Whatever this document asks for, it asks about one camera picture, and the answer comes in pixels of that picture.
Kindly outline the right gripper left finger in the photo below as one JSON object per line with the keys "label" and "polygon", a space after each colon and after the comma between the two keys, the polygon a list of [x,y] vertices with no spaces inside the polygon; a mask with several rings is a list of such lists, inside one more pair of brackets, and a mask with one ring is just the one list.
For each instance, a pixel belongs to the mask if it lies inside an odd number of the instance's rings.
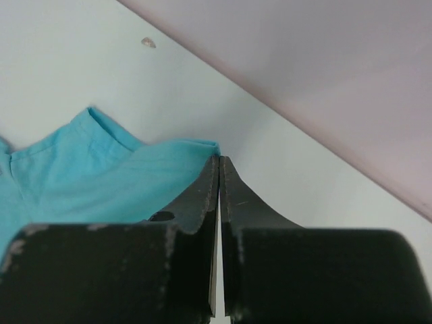
{"label": "right gripper left finger", "polygon": [[2,323],[208,323],[219,157],[149,220],[32,224],[1,263]]}

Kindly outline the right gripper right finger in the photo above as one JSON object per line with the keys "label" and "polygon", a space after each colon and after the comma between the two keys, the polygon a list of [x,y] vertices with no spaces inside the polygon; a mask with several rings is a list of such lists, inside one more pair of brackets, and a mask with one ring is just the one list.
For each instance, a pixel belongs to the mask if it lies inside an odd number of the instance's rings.
{"label": "right gripper right finger", "polygon": [[430,323],[408,241],[386,229],[308,229],[219,160],[225,314],[232,323]]}

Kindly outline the light blue t shirt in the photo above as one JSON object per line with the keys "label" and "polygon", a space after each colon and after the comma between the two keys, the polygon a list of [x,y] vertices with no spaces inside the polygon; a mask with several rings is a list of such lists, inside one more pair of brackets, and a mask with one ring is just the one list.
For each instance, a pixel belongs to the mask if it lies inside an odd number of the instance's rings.
{"label": "light blue t shirt", "polygon": [[1,142],[1,249],[32,223],[136,223],[168,205],[220,154],[208,140],[145,144],[89,107],[39,142]]}

